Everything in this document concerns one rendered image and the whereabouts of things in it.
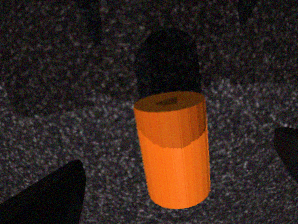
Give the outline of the orange knob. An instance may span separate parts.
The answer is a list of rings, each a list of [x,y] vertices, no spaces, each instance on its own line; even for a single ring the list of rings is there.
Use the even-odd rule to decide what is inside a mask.
[[[210,190],[205,96],[161,93],[133,107],[152,200],[169,209],[200,204]]]

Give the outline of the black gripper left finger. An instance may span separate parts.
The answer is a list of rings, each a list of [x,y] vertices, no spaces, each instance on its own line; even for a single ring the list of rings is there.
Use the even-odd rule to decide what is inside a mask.
[[[78,224],[85,183],[82,161],[69,161],[1,202],[0,224]]]

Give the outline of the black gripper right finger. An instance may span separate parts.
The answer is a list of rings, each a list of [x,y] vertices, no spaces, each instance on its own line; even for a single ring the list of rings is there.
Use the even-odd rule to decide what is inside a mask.
[[[278,127],[274,132],[274,149],[281,157],[290,176],[298,184],[298,129]]]

